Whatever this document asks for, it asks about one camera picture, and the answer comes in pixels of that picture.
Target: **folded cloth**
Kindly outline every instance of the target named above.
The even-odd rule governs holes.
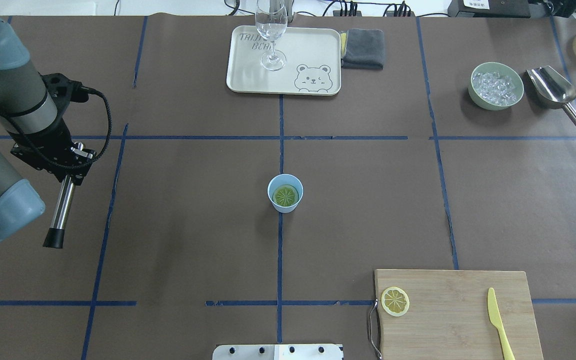
[[[386,63],[386,40],[379,29],[349,29],[345,36],[341,68],[383,69]]]

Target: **black box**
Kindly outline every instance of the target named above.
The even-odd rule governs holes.
[[[487,4],[490,9],[477,8],[478,4]],[[530,18],[530,9],[528,0],[452,0],[448,15],[453,18]]]

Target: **knife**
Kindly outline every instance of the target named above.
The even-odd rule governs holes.
[[[495,289],[489,287],[488,289],[488,316],[490,322],[499,332],[499,341],[501,342],[501,349],[503,351],[504,360],[515,360],[513,350],[510,348],[510,343],[506,337],[504,324],[501,322],[501,314],[499,314],[499,306],[497,305],[497,297],[495,296]]]

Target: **lemon slice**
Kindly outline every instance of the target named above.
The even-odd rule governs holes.
[[[381,307],[393,317],[400,317],[408,312],[410,299],[406,291],[391,286],[381,293]]]
[[[272,200],[280,207],[292,207],[299,200],[299,194],[294,186],[281,185],[272,194]]]

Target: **wine glass base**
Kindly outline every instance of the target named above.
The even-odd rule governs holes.
[[[269,71],[278,71],[281,70],[284,66],[286,66],[286,54],[279,50],[274,51],[274,59],[272,57],[273,51],[268,50],[261,54],[261,66]]]

